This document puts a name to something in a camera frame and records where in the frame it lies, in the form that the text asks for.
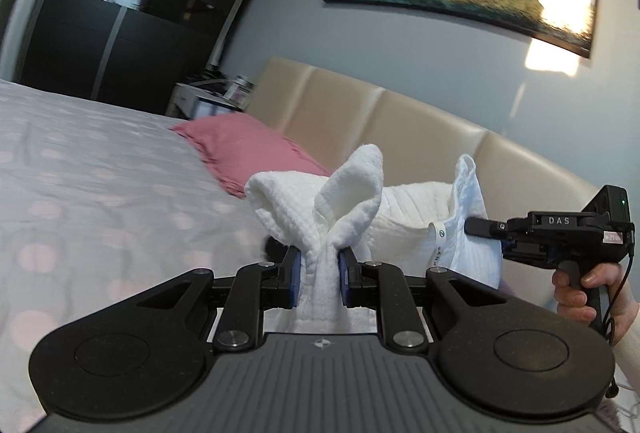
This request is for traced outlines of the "pink pillow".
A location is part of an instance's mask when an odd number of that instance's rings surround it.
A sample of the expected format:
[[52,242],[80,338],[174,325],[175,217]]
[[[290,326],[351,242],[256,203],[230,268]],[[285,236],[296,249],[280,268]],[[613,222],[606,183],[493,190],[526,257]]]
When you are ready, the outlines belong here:
[[186,121],[171,131],[185,138],[221,187],[238,198],[244,197],[248,179],[259,172],[332,173],[302,146],[243,112]]

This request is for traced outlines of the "beige padded headboard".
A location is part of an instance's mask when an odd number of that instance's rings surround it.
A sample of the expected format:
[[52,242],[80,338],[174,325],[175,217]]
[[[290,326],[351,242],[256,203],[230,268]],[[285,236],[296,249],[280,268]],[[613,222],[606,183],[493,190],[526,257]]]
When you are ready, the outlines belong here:
[[532,210],[578,211],[594,186],[509,138],[372,83],[273,57],[247,113],[335,169],[362,144],[384,157],[388,185],[450,183],[463,154],[473,157],[491,219]]

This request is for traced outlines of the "grey pink-dotted bed sheet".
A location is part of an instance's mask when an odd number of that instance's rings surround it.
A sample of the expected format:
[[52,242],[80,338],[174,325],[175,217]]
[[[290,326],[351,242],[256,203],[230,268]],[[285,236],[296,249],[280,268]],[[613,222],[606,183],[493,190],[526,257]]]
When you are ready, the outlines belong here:
[[48,332],[192,268],[230,276],[265,233],[174,120],[3,82],[1,427],[41,416],[28,357]]

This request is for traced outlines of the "white nightstand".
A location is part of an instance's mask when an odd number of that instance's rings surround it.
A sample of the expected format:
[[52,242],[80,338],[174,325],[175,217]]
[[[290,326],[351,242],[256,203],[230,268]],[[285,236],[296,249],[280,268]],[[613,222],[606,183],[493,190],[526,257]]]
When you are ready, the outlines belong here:
[[171,93],[166,116],[193,120],[244,112],[253,89],[254,84],[243,76],[178,82]]

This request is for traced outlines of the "black wardrobe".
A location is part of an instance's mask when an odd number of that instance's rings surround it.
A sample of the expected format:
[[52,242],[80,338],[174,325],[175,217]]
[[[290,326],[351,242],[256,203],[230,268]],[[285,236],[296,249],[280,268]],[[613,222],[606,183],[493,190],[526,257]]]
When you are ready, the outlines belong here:
[[35,0],[9,77],[161,114],[209,66],[240,0]]

